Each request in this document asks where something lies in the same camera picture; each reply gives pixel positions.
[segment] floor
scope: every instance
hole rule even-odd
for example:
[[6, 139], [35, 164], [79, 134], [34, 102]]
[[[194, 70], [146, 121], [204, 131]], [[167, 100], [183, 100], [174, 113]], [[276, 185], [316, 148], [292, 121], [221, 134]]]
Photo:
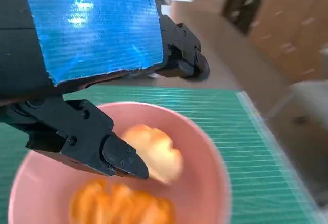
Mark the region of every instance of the floor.
[[311, 120], [301, 125], [294, 122], [295, 117], [307, 115], [296, 100], [279, 113], [275, 112], [277, 102], [290, 93], [287, 82], [245, 37], [219, 16], [221, 5], [219, 0], [195, 0], [173, 2], [171, 6], [170, 17], [177, 23], [184, 22], [201, 41], [202, 53], [211, 68], [206, 82], [188, 83], [160, 77], [114, 83], [246, 90], [315, 201], [322, 206], [327, 204], [328, 145], [325, 141], [328, 135]]

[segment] cardboard box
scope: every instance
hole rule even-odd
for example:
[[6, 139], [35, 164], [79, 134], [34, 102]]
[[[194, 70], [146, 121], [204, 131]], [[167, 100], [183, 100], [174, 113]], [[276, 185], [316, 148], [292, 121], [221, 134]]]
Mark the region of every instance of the cardboard box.
[[249, 34], [291, 83], [323, 77], [320, 49], [328, 46], [328, 0], [264, 0]]

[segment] bowl rim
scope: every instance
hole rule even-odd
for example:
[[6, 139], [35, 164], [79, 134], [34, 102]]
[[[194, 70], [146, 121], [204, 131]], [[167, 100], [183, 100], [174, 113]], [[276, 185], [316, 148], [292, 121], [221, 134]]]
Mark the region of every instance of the bowl rim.
[[[168, 108], [154, 105], [154, 104], [149, 104], [149, 103], [142, 103], [142, 102], [132, 102], [132, 101], [123, 101], [123, 102], [112, 102], [112, 103], [104, 103], [97, 105], [98, 108], [102, 109], [103, 107], [107, 106], [117, 106], [117, 105], [126, 105], [126, 104], [134, 104], [134, 105], [144, 105], [144, 106], [150, 106], [153, 108], [161, 109], [166, 112], [170, 112], [171, 114], [174, 114], [178, 116], [180, 119], [182, 119], [184, 122], [192, 126], [201, 136], [205, 138], [206, 144], [210, 147], [210, 153], [212, 154], [215, 164], [217, 165], [217, 168], [222, 169], [222, 174], [225, 174], [225, 181], [226, 183], [224, 184], [225, 187], [225, 200], [227, 202], [226, 205], [226, 210], [224, 211], [226, 213], [225, 217], [225, 222], [230, 223], [231, 216], [232, 216], [232, 190], [231, 190], [231, 181], [230, 181], [230, 176], [227, 170], [226, 163], [221, 155], [220, 150], [214, 145], [214, 142], [212, 139], [206, 134], [203, 129], [194, 123], [192, 120], [188, 119], [184, 115], [181, 115], [178, 112], [175, 112], [173, 110], [170, 110]], [[34, 151], [28, 151], [24, 159], [22, 160], [21, 164], [19, 165], [19, 168], [17, 170], [17, 173], [15, 175], [13, 185], [10, 191], [10, 197], [9, 197], [9, 204], [8, 204], [8, 224], [15, 224], [14, 223], [14, 202], [16, 200], [16, 193], [17, 193], [17, 188], [18, 188], [18, 183], [20, 182], [20, 179], [23, 176], [24, 169], [28, 165], [28, 161], [32, 158], [33, 154], [37, 153]]]

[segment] screw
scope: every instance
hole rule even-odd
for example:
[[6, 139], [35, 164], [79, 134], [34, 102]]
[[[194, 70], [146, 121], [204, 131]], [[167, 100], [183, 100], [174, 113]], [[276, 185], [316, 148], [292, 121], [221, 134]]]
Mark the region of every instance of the screw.
[[75, 146], [77, 143], [77, 138], [75, 136], [68, 137], [66, 141], [69, 143], [70, 146]]
[[90, 112], [88, 110], [83, 110], [82, 117], [83, 119], [88, 119], [90, 116]]

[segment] bread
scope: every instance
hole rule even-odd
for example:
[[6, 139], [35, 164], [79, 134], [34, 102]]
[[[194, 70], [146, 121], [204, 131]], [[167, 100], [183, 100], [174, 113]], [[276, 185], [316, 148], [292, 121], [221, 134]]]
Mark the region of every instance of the bread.
[[106, 193], [102, 180], [82, 187], [72, 198], [71, 224], [174, 224], [172, 204], [146, 192], [114, 185]]
[[137, 150], [151, 178], [169, 184], [182, 173], [182, 155], [172, 148], [172, 140], [165, 132], [146, 125], [135, 125], [121, 139]]

